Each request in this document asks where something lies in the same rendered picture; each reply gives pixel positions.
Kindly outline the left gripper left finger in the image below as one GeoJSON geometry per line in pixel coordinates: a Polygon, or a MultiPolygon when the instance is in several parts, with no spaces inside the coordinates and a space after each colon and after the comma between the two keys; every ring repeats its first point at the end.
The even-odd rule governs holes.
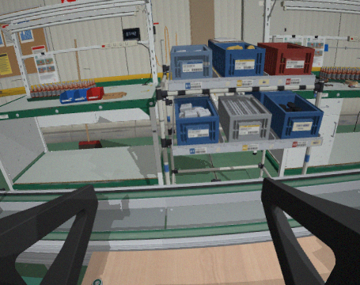
{"type": "Polygon", "coordinates": [[[0,218],[0,282],[27,285],[15,268],[17,256],[76,215],[63,247],[40,285],[77,285],[97,207],[94,187],[87,184],[0,218]]]}

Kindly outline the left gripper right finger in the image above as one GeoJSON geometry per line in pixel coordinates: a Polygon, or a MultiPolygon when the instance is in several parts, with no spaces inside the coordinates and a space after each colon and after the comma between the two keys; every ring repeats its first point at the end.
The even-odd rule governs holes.
{"type": "Polygon", "coordinates": [[[360,285],[360,210],[270,177],[263,179],[261,200],[285,285],[360,285]],[[284,212],[335,254],[326,283],[298,243],[284,212]]]}

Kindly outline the grey metal shelf rack with plastic storage bins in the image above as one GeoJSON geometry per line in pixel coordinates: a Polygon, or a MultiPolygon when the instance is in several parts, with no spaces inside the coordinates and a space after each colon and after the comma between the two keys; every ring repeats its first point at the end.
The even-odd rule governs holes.
{"type": "Polygon", "coordinates": [[[233,38],[240,41],[236,42],[226,39],[209,39],[208,46],[172,46],[170,66],[166,66],[165,44],[161,40],[164,76],[160,86],[155,88],[166,185],[170,184],[167,148],[170,148],[172,184],[176,184],[175,173],[228,169],[260,168],[259,178],[262,178],[263,171],[267,177],[271,177],[264,166],[266,150],[298,147],[307,147],[301,171],[301,175],[306,174],[312,146],[322,145],[323,137],[320,137],[319,130],[324,112],[319,107],[324,79],[319,79],[317,84],[316,75],[311,73],[315,49],[292,43],[276,43],[276,36],[272,36],[272,43],[257,43],[257,46],[249,46],[244,40],[233,38]],[[204,51],[203,47],[211,51],[204,51]],[[212,70],[216,78],[212,78],[212,70]],[[291,91],[308,89],[316,93],[315,105],[291,91]],[[218,96],[216,99],[214,93],[234,95],[218,96]],[[173,96],[172,100],[169,100],[170,96],[173,96]],[[166,105],[169,139],[165,137],[162,101],[166,105]],[[172,127],[169,106],[172,106],[172,127]],[[266,115],[257,114],[260,112],[266,115]],[[225,133],[223,137],[221,130],[225,133]],[[174,139],[174,133],[177,139],[174,139]],[[258,165],[183,170],[174,168],[173,156],[252,150],[263,151],[258,165]]]}

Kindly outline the green and grey conveyor belt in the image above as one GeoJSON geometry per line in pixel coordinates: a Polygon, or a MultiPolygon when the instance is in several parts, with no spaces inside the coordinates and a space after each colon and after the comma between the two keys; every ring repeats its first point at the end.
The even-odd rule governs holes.
{"type": "MultiPolygon", "coordinates": [[[[360,169],[270,178],[360,210],[360,169]]],[[[88,266],[93,252],[99,251],[196,249],[272,241],[261,201],[262,186],[263,178],[95,188],[98,208],[82,265],[88,266]]],[[[0,189],[0,219],[73,190],[0,189]]],[[[15,262],[44,264],[48,270],[75,217],[27,248],[15,262]]]]}

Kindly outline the row of blue and red plastic parts bins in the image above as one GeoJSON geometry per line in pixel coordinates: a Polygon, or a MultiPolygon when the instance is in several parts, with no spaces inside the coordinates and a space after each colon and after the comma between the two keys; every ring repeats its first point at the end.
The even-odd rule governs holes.
{"type": "Polygon", "coordinates": [[[61,93],[60,94],[60,103],[61,104],[69,104],[69,103],[76,103],[76,102],[83,102],[83,101],[96,101],[96,100],[101,100],[102,98],[103,98],[103,100],[107,100],[107,99],[114,99],[114,98],[122,98],[123,95],[126,96],[127,93],[125,93],[125,92],[104,93],[103,86],[88,88],[88,89],[75,89],[75,90],[68,90],[68,91],[61,93]],[[72,94],[73,94],[73,98],[72,98],[72,94]],[[93,97],[93,96],[95,96],[95,97],[93,97]],[[69,99],[69,100],[67,100],[67,99],[69,99]]]}

